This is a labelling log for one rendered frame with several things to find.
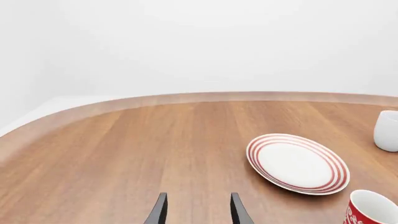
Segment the red mug with white pattern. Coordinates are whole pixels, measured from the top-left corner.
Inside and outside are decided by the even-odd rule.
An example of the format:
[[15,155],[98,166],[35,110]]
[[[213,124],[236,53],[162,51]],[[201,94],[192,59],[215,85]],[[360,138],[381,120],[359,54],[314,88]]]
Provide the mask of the red mug with white pattern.
[[355,190],[349,196],[343,224],[398,224],[398,205],[370,190]]

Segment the white plate with red rings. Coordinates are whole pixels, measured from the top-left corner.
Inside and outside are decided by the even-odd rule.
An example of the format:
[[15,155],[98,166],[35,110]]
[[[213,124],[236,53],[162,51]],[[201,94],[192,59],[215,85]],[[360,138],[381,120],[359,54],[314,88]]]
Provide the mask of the white plate with red rings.
[[265,134],[250,141],[246,157],[263,178],[305,195],[331,195],[350,181],[348,166],[329,148],[291,134]]

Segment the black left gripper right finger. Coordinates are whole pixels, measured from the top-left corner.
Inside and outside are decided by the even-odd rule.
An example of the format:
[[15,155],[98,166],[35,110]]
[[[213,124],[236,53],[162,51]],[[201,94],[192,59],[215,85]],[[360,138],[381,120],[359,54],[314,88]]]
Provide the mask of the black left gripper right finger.
[[236,192],[231,193],[230,212],[233,224],[254,224]]

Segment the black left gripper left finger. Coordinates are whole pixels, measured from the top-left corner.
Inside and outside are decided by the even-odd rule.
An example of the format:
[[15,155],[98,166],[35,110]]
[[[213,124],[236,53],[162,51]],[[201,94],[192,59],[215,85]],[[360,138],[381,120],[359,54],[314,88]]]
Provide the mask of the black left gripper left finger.
[[167,193],[161,192],[144,224],[165,224],[167,219]]

